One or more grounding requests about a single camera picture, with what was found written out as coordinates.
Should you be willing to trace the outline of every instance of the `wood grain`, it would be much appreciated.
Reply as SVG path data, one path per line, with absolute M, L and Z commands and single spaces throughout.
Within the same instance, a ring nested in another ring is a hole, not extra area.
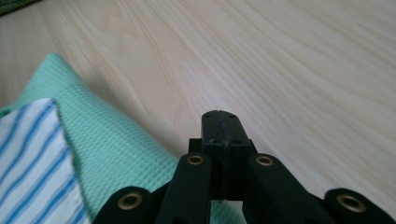
M 0 106 L 52 51 L 177 156 L 227 110 L 310 192 L 396 217 L 394 1 L 43 1 L 0 19 Z

